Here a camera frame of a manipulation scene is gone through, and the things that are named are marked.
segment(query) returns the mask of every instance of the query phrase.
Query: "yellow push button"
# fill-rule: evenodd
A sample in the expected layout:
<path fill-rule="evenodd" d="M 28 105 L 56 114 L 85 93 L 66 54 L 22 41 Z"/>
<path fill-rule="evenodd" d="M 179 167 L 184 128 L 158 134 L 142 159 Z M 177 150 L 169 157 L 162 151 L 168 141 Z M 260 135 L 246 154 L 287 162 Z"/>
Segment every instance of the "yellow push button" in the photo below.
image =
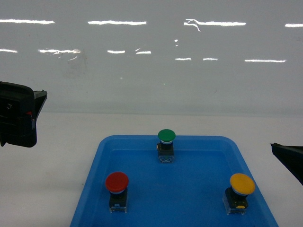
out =
<path fill-rule="evenodd" d="M 244 209 L 245 207 L 244 206 L 237 206 L 236 208 L 237 209 Z"/>
<path fill-rule="evenodd" d="M 232 189 L 241 195 L 249 195 L 255 191 L 254 181 L 245 174 L 234 174 L 230 179 Z"/>

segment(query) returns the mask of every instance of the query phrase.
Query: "green push button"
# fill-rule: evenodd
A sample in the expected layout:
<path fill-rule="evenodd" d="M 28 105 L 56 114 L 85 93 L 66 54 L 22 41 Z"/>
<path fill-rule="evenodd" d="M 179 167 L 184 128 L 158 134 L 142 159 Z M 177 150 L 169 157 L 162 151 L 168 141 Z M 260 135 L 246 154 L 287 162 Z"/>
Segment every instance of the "green push button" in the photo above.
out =
<path fill-rule="evenodd" d="M 176 134 L 173 130 L 163 129 L 158 133 L 158 137 L 161 141 L 168 143 L 175 139 Z"/>

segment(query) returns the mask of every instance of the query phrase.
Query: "table surface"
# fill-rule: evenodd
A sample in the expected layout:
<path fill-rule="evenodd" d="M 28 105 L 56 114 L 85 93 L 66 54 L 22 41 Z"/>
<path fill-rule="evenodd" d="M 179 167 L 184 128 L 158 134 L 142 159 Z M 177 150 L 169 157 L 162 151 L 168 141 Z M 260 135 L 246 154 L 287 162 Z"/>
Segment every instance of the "table surface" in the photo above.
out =
<path fill-rule="evenodd" d="M 233 140 L 278 225 L 303 225 L 303 186 L 270 146 L 302 146 L 303 118 L 42 112 L 33 148 L 0 148 L 0 226 L 69 226 L 99 143 L 165 128 Z"/>

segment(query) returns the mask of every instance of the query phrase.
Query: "glossy wall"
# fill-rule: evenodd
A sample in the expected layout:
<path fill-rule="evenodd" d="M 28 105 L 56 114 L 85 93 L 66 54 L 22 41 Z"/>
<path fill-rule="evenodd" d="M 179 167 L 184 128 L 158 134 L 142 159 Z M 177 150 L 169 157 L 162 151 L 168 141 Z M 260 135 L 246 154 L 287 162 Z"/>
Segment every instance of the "glossy wall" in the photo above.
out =
<path fill-rule="evenodd" d="M 303 115 L 303 1 L 11 0 L 0 81 L 44 111 Z"/>

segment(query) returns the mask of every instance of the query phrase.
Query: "blue tray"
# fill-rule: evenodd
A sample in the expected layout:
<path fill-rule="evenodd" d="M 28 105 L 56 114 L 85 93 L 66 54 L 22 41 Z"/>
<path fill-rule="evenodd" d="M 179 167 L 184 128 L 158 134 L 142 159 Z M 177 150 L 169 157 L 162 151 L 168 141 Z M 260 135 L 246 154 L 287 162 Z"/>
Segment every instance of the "blue tray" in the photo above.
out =
<path fill-rule="evenodd" d="M 101 141 L 71 227 L 278 226 L 258 186 L 244 215 L 225 212 L 222 197 L 234 173 L 252 178 L 237 145 L 220 136 L 177 136 L 174 163 L 159 163 L 157 136 Z M 109 212 L 106 177 L 128 175 L 127 213 Z"/>

